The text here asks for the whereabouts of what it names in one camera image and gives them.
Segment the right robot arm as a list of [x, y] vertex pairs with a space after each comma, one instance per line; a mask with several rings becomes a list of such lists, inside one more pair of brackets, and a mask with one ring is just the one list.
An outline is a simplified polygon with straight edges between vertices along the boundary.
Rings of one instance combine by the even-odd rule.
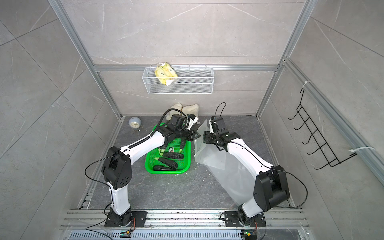
[[251, 148], [235, 132], [230, 132], [222, 117], [211, 117], [210, 130], [205, 131], [205, 144], [215, 145], [219, 151], [234, 156], [254, 179], [252, 197], [238, 207], [238, 218], [243, 226], [253, 224], [257, 215], [269, 211], [290, 198], [286, 171], [273, 166]]

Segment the green plastic basket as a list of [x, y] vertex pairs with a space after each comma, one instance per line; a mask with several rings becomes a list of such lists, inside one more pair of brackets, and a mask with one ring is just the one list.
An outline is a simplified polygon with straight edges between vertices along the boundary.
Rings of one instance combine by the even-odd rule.
[[187, 130], [178, 138], [166, 142], [146, 155], [145, 168], [150, 174], [182, 174], [191, 166], [191, 133]]

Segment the yellow snack packet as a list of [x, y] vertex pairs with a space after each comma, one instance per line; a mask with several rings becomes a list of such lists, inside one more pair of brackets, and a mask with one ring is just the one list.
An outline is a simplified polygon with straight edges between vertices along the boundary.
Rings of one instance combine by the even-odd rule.
[[171, 85], [178, 79], [177, 73], [168, 63], [160, 63], [155, 70], [156, 78], [165, 86]]

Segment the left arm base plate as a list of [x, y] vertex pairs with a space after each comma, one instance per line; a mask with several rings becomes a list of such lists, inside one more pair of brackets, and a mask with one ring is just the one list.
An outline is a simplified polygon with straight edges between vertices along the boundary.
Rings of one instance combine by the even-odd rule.
[[128, 211], [123, 215], [118, 215], [114, 211], [108, 213], [105, 227], [106, 228], [125, 228], [136, 227], [143, 228], [145, 226], [148, 212], [146, 211]]

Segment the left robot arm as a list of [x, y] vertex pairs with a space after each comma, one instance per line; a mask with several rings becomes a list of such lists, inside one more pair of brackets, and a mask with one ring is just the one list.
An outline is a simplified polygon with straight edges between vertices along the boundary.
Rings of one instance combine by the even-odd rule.
[[108, 150], [102, 174], [110, 188], [112, 205], [107, 216], [106, 227], [132, 226], [134, 216], [128, 197], [128, 183], [132, 179], [132, 165], [156, 148], [165, 148], [175, 139], [191, 141], [196, 135], [198, 117], [194, 114], [175, 114], [169, 121], [158, 123], [146, 137], [125, 147], [115, 146]]

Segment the dark eggplant bottom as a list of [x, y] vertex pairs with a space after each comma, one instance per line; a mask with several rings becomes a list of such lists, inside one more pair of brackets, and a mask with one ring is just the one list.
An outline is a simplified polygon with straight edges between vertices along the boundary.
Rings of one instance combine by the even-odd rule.
[[165, 167], [165, 166], [160, 166], [160, 165], [155, 165], [153, 167], [154, 171], [176, 171], [177, 169]]

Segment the aluminium mounting rail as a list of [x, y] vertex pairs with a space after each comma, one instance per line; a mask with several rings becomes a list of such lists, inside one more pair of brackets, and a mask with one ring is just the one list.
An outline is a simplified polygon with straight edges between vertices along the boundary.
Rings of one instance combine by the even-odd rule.
[[103, 210], [69, 210], [59, 227], [63, 240], [312, 240], [302, 210], [270, 210], [251, 224], [231, 210], [136, 210], [125, 227]]

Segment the dark eggplant middle horizontal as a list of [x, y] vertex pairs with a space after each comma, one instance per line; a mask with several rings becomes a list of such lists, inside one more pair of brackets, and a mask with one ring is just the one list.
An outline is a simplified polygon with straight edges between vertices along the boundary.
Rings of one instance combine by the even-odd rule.
[[182, 160], [184, 158], [184, 155], [181, 153], [171, 152], [171, 153], [164, 153], [162, 155], [162, 157], [169, 158], [169, 159], [175, 159], [175, 160]]

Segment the white plush toy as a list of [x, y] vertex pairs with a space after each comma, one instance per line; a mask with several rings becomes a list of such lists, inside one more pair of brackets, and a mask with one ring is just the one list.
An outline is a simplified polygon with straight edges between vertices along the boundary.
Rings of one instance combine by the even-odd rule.
[[[186, 115], [188, 114], [194, 114], [197, 118], [199, 117], [199, 105], [194, 104], [194, 105], [189, 105], [189, 106], [182, 106], [180, 103], [176, 103], [175, 105], [171, 106], [171, 109], [178, 109], [185, 113]], [[166, 115], [166, 120], [169, 121], [174, 114], [179, 114], [177, 111], [170, 111]]]

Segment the dark eggplant lower diagonal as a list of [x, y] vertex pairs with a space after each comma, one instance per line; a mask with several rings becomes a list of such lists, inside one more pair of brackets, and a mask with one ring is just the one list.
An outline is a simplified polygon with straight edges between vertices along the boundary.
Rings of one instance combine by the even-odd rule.
[[178, 164], [171, 159], [159, 157], [159, 158], [155, 158], [155, 160], [161, 162], [162, 164], [168, 166], [171, 169], [177, 169], [178, 168]]

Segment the clear zip-top bag stack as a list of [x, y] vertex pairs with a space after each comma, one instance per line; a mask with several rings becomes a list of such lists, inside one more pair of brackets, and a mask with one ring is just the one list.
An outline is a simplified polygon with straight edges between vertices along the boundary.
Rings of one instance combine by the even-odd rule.
[[233, 155], [208, 149], [205, 165], [238, 206], [253, 197], [255, 179]]

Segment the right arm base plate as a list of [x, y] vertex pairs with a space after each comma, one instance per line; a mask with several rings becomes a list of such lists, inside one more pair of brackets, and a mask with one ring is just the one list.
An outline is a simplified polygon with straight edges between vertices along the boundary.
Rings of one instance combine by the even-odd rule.
[[225, 211], [221, 214], [220, 219], [225, 222], [227, 228], [266, 226], [266, 220], [263, 213], [249, 218], [240, 211]]

